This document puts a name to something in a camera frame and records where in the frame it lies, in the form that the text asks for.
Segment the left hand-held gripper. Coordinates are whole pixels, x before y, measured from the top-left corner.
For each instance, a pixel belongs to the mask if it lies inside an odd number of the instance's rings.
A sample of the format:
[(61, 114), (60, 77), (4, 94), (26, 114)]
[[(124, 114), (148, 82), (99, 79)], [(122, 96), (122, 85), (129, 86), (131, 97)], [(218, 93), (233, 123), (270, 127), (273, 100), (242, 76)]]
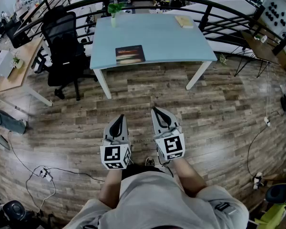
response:
[[(104, 142), (100, 146), (101, 162), (108, 170), (126, 169), (132, 154), (128, 139), (128, 125), (124, 114), (115, 117), (104, 129)], [(111, 141), (119, 138), (123, 141)]]

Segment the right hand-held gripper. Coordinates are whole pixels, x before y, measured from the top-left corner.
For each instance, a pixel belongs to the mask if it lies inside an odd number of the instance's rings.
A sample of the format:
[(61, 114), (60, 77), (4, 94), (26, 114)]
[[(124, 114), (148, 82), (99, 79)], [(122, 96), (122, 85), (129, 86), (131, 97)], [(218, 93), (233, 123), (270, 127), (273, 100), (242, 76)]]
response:
[(170, 161), (183, 157), (185, 154), (184, 134), (176, 116), (160, 107), (153, 107), (151, 114), (154, 132), (157, 135), (155, 143), (164, 160)]

